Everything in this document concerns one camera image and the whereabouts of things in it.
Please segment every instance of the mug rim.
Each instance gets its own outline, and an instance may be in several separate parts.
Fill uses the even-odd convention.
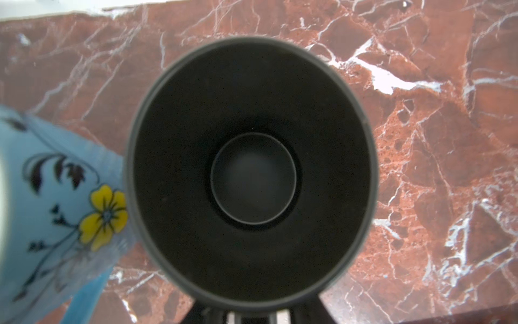
[[[233,44],[265,44],[279,47],[289,51],[290,53],[302,58],[306,62],[312,64],[324,73],[336,86],[341,90],[344,96],[347,98],[351,106],[353,107],[365,135],[365,141],[369,152],[370,162],[370,184],[369,184],[369,197],[367,199],[367,206],[363,216],[362,223],[357,231],[356,237],[354,238],[350,248],[340,258],[339,262],[327,272],[325,276],[314,282],[309,287],[300,290],[294,294],[285,296],[283,298],[270,300],[270,301],[239,301],[230,298],[225,298],[214,293],[211,293],[196,284],[188,280],[184,275],[177,271],[163,254],[160,252],[156,244],[154,244],[151,235],[145,227],[142,215],[140,214],[137,206],[135,182],[133,176],[134,169],[134,156],[135,148],[138,140],[139,130],[142,126],[143,120],[150,109],[153,100],[156,98],[158,93],[162,90],[163,86],[172,78],[174,75],[183,69],[190,62],[196,60],[201,55],[210,52],[216,48],[233,45]],[[290,44],[286,41],[273,39],[268,37],[260,36],[240,36],[230,37],[225,39],[216,40],[208,44],[204,44],[196,47],[188,53],[181,56],[179,59],[173,62],[169,68],[164,71],[159,78],[153,83],[151,88],[148,90],[146,96],[139,105],[139,110],[134,117],[133,124],[131,127],[129,140],[126,146],[126,155],[123,164],[123,184],[126,192],[126,204],[129,211],[129,222],[134,229],[137,238],[142,241],[142,245],[148,253],[151,260],[159,266],[165,272],[165,275],[170,281],[177,285],[182,291],[189,294],[196,300],[202,303],[225,309],[228,311],[239,311],[239,312],[268,312],[275,311],[278,309],[288,308],[295,304],[303,302],[307,297],[317,295],[323,290],[330,287],[336,282],[344,272],[349,268],[351,263],[355,260],[358,253],[361,251],[362,246],[367,239],[369,228],[374,217],[377,197],[378,197],[378,181],[379,181],[379,170],[378,170],[378,156],[376,151],[376,144],[372,134],[372,130],[364,113],[361,105],[349,86],[345,81],[324,62],[318,59],[310,52],[300,48],[296,45]]]

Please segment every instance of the yellow flower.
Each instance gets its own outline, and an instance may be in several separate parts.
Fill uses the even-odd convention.
[[[128,221],[124,193],[111,191],[102,185],[90,194],[90,202],[95,212],[83,218],[79,224],[81,243],[92,243],[92,251],[97,251],[110,242],[113,233],[120,233]]]

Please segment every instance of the mug handle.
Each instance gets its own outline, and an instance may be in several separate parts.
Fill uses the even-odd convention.
[[[290,324],[336,324],[319,297],[295,305],[289,309]],[[226,324],[228,312],[194,302],[180,324]],[[277,313],[250,316],[236,313],[230,324],[277,324]]]
[[[106,270],[99,277],[95,278],[72,298],[70,305],[61,319],[60,324],[88,324],[95,306],[103,293],[104,286],[110,277],[113,268]]]

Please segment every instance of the black rim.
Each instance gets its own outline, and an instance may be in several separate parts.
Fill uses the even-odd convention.
[[[180,274],[174,267],[172,267],[162,253],[158,250],[158,248],[153,244],[153,240],[146,230],[145,224],[143,222],[142,216],[139,212],[138,206],[136,204],[136,194],[135,194],[135,183],[133,177],[133,168],[134,168],[134,155],[135,155],[135,147],[138,137],[138,131],[141,127],[143,119],[147,114],[147,111],[150,107],[151,102],[158,94],[159,90],[162,86],[180,69],[182,69],[186,64],[196,59],[198,56],[211,51],[217,47],[235,44],[235,43],[254,43],[254,44],[267,44],[274,45],[280,48],[289,51],[306,61],[310,62],[317,68],[319,68],[323,73],[325,73],[343,92],[346,98],[351,103],[356,115],[361,121],[362,128],[366,138],[366,144],[369,151],[369,160],[370,160],[370,188],[369,188],[369,197],[367,201],[367,206],[365,210],[365,215],[363,217],[363,221],[358,230],[358,233],[351,244],[349,250],[344,254],[344,256],[340,259],[338,264],[329,271],[324,277],[318,280],[316,283],[311,285],[310,287],[301,290],[295,294],[287,296],[285,298],[271,300],[266,302],[244,302],[233,300],[229,298],[223,298],[213,293],[210,293],[197,285],[193,284],[187,278],[185,278],[182,274]],[[133,229],[135,230],[137,236],[140,240],[142,240],[143,245],[148,252],[150,258],[161,268],[164,270],[166,275],[171,279],[171,281],[180,287],[184,292],[191,295],[197,300],[202,301],[203,303],[219,307],[222,309],[230,309],[233,311],[240,312],[266,312],[266,311],[274,311],[281,308],[286,308],[297,303],[304,301],[307,297],[316,295],[332,285],[335,280],[337,280],[343,272],[349,267],[352,263],[356,255],[360,252],[361,247],[367,238],[367,234],[369,231],[370,224],[373,219],[373,215],[375,212],[377,194],[378,194],[378,160],[376,154],[376,146],[375,141],[372,136],[372,131],[367,119],[367,116],[363,112],[358,100],[353,95],[350,88],[343,82],[341,77],[332,71],[325,63],[320,61],[318,58],[314,57],[309,52],[304,49],[298,48],[289,43],[285,43],[283,41],[263,38],[263,37],[235,37],[228,38],[224,40],[215,41],[213,43],[201,46],[194,51],[184,55],[180,58],[174,65],[172,65],[169,70],[167,70],[162,76],[155,82],[155,84],[151,87],[150,91],[142,101],[140,105],[140,110],[135,117],[135,120],[132,125],[132,131],[129,136],[128,147],[126,150],[126,158],[124,162],[124,183],[127,199],[127,208],[131,214],[130,223],[132,224]]]

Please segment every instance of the black leaf design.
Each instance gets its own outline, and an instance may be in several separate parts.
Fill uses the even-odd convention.
[[[65,159],[66,156],[62,156],[54,164],[54,176],[59,183],[61,183],[61,174],[63,173],[63,162]]]
[[[26,295],[27,295],[27,290],[26,290],[26,289],[23,289],[22,291],[20,291],[20,293],[19,293],[19,294],[17,294],[17,295],[12,299],[12,302],[17,302],[17,301],[19,301],[20,299],[24,298]]]
[[[43,249],[46,249],[48,247],[47,244],[43,241],[32,241],[29,243],[29,248],[27,249],[28,252],[38,252]]]
[[[41,182],[42,182],[41,167],[46,162],[46,160],[47,160],[47,158],[39,160],[38,162],[36,162],[36,164],[34,164],[34,167],[31,170],[31,176],[30,176],[31,187],[37,194],[39,194],[39,188],[41,187]]]
[[[2,118],[2,120],[5,121],[6,123],[8,123],[12,128],[14,128],[17,131],[20,131],[20,132],[27,131],[27,126],[25,126],[25,124],[19,120],[16,120],[14,118]]]
[[[72,186],[75,190],[79,184],[84,181],[84,169],[81,165],[73,163],[68,163],[66,167],[68,168],[67,178],[71,179]]]
[[[50,210],[51,213],[53,214],[57,214],[60,212],[60,205],[59,204],[55,204],[54,207]]]

